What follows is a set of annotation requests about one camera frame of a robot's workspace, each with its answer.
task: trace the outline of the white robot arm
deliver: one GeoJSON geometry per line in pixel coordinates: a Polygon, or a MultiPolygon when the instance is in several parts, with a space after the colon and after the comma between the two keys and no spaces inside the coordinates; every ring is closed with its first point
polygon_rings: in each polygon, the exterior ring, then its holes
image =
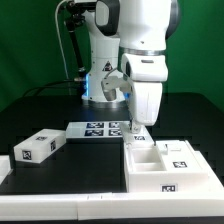
{"type": "Polygon", "coordinates": [[[124,74],[120,80],[106,77],[102,86],[106,93],[116,85],[129,93],[132,133],[138,133],[141,125],[154,125],[157,120],[161,82],[168,76],[165,41],[175,31],[179,14],[177,0],[97,2],[98,28],[105,35],[117,32],[120,37],[118,70],[124,74]]]}
{"type": "Polygon", "coordinates": [[[94,3],[95,7],[94,16],[89,12],[84,14],[90,32],[94,62],[90,71],[92,75],[88,77],[89,91],[99,102],[114,102],[116,99],[122,101],[118,95],[121,92],[117,89],[128,94],[126,101],[131,115],[131,132],[139,133],[142,125],[152,126],[158,117],[162,82],[168,77],[165,62],[166,39],[172,35],[179,23],[178,2],[74,1],[74,4],[81,7],[88,3],[94,3]],[[113,68],[117,64],[118,71],[102,71],[107,61],[113,62],[113,68]],[[104,96],[101,96],[99,83],[104,96]]]}

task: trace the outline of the green backdrop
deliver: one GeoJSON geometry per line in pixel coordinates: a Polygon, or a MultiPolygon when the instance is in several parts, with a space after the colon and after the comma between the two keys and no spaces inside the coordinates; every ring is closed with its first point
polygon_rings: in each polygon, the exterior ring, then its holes
{"type": "MultiPolygon", "coordinates": [[[[224,111],[224,0],[179,2],[182,19],[167,42],[169,78],[164,91],[201,93],[224,111]]],[[[59,0],[0,1],[0,110],[27,89],[66,78],[54,22],[58,3],[59,0]]],[[[63,26],[66,16],[62,12],[58,18],[72,78],[77,75],[77,66],[63,26]]],[[[89,69],[86,27],[79,28],[77,35],[89,69]]]]}

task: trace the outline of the black tabletop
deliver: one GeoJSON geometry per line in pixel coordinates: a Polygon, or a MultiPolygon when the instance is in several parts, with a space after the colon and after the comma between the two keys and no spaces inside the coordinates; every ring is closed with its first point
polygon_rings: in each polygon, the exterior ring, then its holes
{"type": "MultiPolygon", "coordinates": [[[[65,130],[71,121],[127,119],[127,108],[85,107],[80,105],[76,96],[18,99],[0,113],[0,154],[10,154],[13,167],[12,174],[0,186],[0,195],[125,192],[121,139],[113,144],[66,144],[39,165],[15,162],[13,147],[44,128],[65,130]]],[[[148,130],[154,140],[188,140],[195,150],[201,151],[224,184],[223,127],[224,113],[204,96],[179,93],[163,95],[158,121],[148,130]]],[[[224,218],[95,220],[83,223],[201,222],[224,223],[224,218]]]]}

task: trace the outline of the white box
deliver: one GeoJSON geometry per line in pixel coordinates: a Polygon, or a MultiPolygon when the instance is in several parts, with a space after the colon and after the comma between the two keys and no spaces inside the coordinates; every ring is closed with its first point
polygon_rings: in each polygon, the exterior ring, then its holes
{"type": "Polygon", "coordinates": [[[128,192],[211,192],[223,190],[200,152],[186,141],[153,142],[146,128],[124,137],[124,171],[128,192]]]}
{"type": "Polygon", "coordinates": [[[65,142],[65,131],[43,129],[14,147],[15,160],[41,163],[65,142]]]}

